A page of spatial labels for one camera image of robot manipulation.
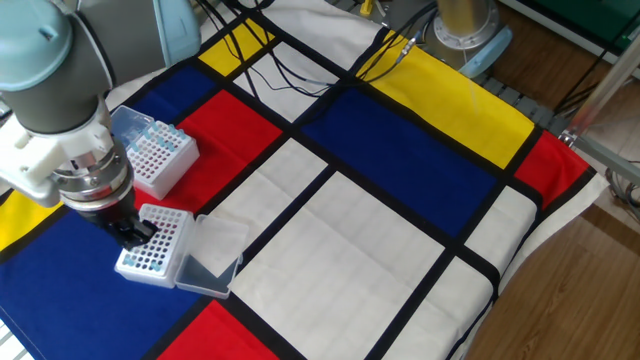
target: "mondrian pattern tablecloth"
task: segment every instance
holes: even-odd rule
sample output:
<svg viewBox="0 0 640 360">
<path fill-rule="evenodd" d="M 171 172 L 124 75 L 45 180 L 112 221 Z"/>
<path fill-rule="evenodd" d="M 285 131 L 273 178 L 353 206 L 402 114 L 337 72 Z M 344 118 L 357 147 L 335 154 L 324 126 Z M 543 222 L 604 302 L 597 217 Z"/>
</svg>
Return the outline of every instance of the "mondrian pattern tablecloth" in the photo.
<svg viewBox="0 0 640 360">
<path fill-rule="evenodd" d="M 605 186 L 419 49 L 371 84 L 271 89 L 286 85 L 271 51 L 302 76 L 353 84 L 389 36 L 376 24 L 320 0 L 229 20 L 125 104 L 184 129 L 201 154 L 163 201 L 138 192 L 138 206 L 250 226 L 230 298 L 128 282 L 106 233 L 8 193 L 0 318 L 34 358 L 459 359 L 527 256 Z"/>
</svg>

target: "lab equipment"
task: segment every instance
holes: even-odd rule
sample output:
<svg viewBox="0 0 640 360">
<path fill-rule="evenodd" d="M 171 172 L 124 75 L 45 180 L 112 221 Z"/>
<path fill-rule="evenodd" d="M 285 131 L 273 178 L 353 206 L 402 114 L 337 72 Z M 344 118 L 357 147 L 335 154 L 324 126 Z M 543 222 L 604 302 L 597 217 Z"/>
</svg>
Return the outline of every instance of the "lab equipment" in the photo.
<svg viewBox="0 0 640 360">
<path fill-rule="evenodd" d="M 111 133 L 128 149 L 152 122 L 151 116 L 120 105 L 111 113 Z"/>
<path fill-rule="evenodd" d="M 242 263 L 249 227 L 200 215 L 176 275 L 179 289 L 226 299 Z"/>
<path fill-rule="evenodd" d="M 192 137 L 185 135 L 181 139 L 171 134 L 170 127 L 160 121 L 152 122 L 145 132 L 156 141 L 138 137 L 127 152 L 135 171 L 133 185 L 162 200 L 198 159 L 200 153 Z"/>
<path fill-rule="evenodd" d="M 42 206 L 62 200 L 127 249 L 147 243 L 157 228 L 133 206 L 103 94 L 200 44 L 187 0 L 85 0 L 66 15 L 47 0 L 1 1 L 0 91 L 15 116 L 0 128 L 0 178 Z"/>
<path fill-rule="evenodd" d="M 115 271 L 130 281 L 226 299 L 242 262 L 249 227 L 188 211 L 144 204 L 140 218 L 158 232 L 150 243 L 122 250 Z"/>
<path fill-rule="evenodd" d="M 173 288 L 185 246 L 194 230 L 193 214 L 145 204 L 140 209 L 140 219 L 152 222 L 158 232 L 148 244 L 122 250 L 115 271 L 130 281 Z"/>
</svg>

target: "yellow square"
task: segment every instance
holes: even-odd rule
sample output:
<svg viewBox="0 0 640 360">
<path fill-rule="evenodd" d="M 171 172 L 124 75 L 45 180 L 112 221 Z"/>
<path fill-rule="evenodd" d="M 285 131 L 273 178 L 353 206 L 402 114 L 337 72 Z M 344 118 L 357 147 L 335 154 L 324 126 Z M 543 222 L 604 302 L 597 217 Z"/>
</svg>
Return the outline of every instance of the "yellow square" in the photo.
<svg viewBox="0 0 640 360">
<path fill-rule="evenodd" d="M 0 251 L 27 235 L 60 206 L 62 203 L 52 208 L 43 208 L 14 191 L 0 205 Z"/>
<path fill-rule="evenodd" d="M 253 21 L 247 20 L 246 23 L 260 38 L 260 41 L 262 41 L 263 44 L 268 42 L 266 35 L 269 36 L 269 40 L 273 39 L 271 34 L 265 34 L 265 31 Z M 262 44 L 260 44 L 260 42 L 253 36 L 244 23 L 241 23 L 233 30 L 233 35 L 238 40 L 238 44 L 245 61 L 262 48 Z M 199 59 L 205 64 L 211 66 L 220 74 L 227 76 L 240 65 L 240 60 L 236 56 L 238 56 L 237 49 L 234 46 L 233 40 L 231 40 L 231 36 L 227 35 L 224 40 L 218 41 L 215 45 L 209 48 L 209 50 L 200 55 Z"/>
<path fill-rule="evenodd" d="M 407 40 L 396 42 L 366 79 L 393 66 Z M 531 120 L 518 110 L 418 48 L 371 85 L 502 169 L 533 130 Z"/>
</svg>

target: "red square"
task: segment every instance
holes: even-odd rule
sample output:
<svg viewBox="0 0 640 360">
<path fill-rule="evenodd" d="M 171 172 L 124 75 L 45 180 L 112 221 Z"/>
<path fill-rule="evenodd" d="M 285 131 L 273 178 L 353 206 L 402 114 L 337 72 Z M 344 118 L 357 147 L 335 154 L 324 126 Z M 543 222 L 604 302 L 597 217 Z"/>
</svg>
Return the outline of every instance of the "red square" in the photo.
<svg viewBox="0 0 640 360">
<path fill-rule="evenodd" d="M 589 168 L 589 164 L 560 140 L 544 131 L 516 171 L 542 195 L 542 210 L 565 192 Z"/>
<path fill-rule="evenodd" d="M 277 357 L 217 301 L 213 301 L 159 359 L 276 360 Z"/>
<path fill-rule="evenodd" d="M 196 140 L 200 157 L 162 201 L 137 191 L 138 209 L 149 203 L 198 211 L 281 134 L 225 91 L 207 101 L 178 128 Z"/>
</svg>

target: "blue square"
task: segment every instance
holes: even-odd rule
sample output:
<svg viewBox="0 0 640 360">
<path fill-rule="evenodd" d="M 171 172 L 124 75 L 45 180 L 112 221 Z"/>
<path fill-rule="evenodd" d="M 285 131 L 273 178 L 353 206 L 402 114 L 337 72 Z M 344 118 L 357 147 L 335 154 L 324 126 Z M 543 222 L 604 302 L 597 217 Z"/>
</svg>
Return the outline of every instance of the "blue square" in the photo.
<svg viewBox="0 0 640 360">
<path fill-rule="evenodd" d="M 206 75 L 191 66 L 185 66 L 164 79 L 131 107 L 155 120 L 172 123 L 215 85 Z"/>
<path fill-rule="evenodd" d="M 65 215 L 0 266 L 0 317 L 36 358 L 141 358 L 200 296 L 125 280 L 113 269 L 120 251 Z"/>
<path fill-rule="evenodd" d="M 355 89 L 303 132 L 452 237 L 496 179 Z"/>
</svg>

